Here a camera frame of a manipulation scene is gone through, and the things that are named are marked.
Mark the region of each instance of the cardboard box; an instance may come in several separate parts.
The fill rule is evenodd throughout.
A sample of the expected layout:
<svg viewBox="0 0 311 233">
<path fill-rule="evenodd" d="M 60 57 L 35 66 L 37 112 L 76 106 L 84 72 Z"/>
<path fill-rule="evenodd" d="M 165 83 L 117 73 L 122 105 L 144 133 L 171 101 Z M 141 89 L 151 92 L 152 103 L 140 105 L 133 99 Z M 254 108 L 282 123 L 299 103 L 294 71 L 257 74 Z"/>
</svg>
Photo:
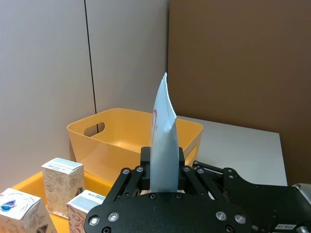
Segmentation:
<svg viewBox="0 0 311 233">
<path fill-rule="evenodd" d="M 68 218 L 67 202 L 85 189 L 83 164 L 55 158 L 42 167 L 48 211 Z"/>
<path fill-rule="evenodd" d="M 1 233 L 57 233 L 41 198 L 11 188 L 0 194 Z"/>
<path fill-rule="evenodd" d="M 85 190 L 68 202 L 67 209 L 70 232 L 85 233 L 84 222 L 86 215 L 93 207 L 102 204 L 104 199 L 105 197 L 102 195 Z"/>
</svg>

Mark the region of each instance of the basket handle hole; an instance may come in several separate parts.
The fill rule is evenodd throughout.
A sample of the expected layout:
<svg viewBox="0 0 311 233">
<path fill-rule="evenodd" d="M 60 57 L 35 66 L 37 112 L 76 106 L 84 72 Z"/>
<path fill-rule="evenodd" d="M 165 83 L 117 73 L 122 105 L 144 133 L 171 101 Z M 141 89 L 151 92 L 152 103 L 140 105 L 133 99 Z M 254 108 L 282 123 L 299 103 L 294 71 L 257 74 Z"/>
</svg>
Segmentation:
<svg viewBox="0 0 311 233">
<path fill-rule="evenodd" d="M 105 129 L 105 124 L 103 122 L 98 123 L 96 125 L 93 125 L 91 127 L 88 127 L 85 131 L 84 131 L 84 135 L 88 136 L 88 137 L 92 137 L 100 132 L 102 132 Z"/>
</svg>

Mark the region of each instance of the orange plastic basket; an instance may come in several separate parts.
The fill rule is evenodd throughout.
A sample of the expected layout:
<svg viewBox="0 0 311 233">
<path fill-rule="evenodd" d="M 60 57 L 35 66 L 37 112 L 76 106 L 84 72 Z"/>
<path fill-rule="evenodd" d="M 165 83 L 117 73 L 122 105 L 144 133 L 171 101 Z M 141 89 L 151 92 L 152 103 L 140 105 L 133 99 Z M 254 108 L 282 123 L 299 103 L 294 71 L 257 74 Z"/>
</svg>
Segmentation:
<svg viewBox="0 0 311 233">
<path fill-rule="evenodd" d="M 96 177 L 88 172 L 85 172 L 85 179 L 87 190 L 101 194 L 105 197 L 112 187 L 112 183 Z M 34 176 L 24 180 L 12 188 L 29 193 L 31 195 L 35 195 L 37 197 L 41 197 L 46 204 L 42 172 L 35 174 Z M 69 233 L 69 223 L 67 219 L 54 214 L 50 214 L 50 216 L 58 233 Z"/>
<path fill-rule="evenodd" d="M 149 146 L 152 114 L 129 109 L 110 109 L 68 125 L 77 162 L 84 169 L 112 183 L 124 167 L 140 164 L 140 148 Z M 100 123 L 104 130 L 91 137 L 86 130 Z M 203 126 L 186 120 L 176 121 L 179 146 L 186 165 L 196 159 Z"/>
</svg>

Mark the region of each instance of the white table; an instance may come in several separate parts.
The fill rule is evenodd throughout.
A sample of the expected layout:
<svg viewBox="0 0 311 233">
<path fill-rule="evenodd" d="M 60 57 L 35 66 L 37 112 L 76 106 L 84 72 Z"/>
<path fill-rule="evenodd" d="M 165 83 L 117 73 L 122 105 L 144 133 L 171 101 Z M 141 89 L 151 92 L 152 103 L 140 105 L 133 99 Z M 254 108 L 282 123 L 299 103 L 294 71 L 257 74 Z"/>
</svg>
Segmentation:
<svg viewBox="0 0 311 233">
<path fill-rule="evenodd" d="M 278 133 L 178 116 L 204 126 L 198 161 L 231 167 L 251 183 L 287 185 Z"/>
</svg>

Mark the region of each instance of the wall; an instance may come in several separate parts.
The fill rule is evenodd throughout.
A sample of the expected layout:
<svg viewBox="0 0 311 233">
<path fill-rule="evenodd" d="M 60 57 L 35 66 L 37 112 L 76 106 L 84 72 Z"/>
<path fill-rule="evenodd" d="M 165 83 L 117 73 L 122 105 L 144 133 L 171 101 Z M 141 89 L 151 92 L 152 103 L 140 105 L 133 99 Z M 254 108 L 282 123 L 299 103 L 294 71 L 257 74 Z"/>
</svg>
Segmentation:
<svg viewBox="0 0 311 233">
<path fill-rule="evenodd" d="M 86 0 L 98 112 L 151 112 L 167 67 L 167 0 Z M 0 191 L 54 157 L 95 113 L 83 0 L 0 0 Z"/>
<path fill-rule="evenodd" d="M 66 126 L 93 113 L 83 1 L 0 0 L 0 191 L 69 159 Z"/>
<path fill-rule="evenodd" d="M 168 0 L 87 0 L 97 112 L 152 112 L 167 67 Z"/>
<path fill-rule="evenodd" d="M 308 0 L 172 0 L 170 8 L 177 113 L 280 133 L 289 184 L 311 183 L 310 11 Z"/>
</svg>

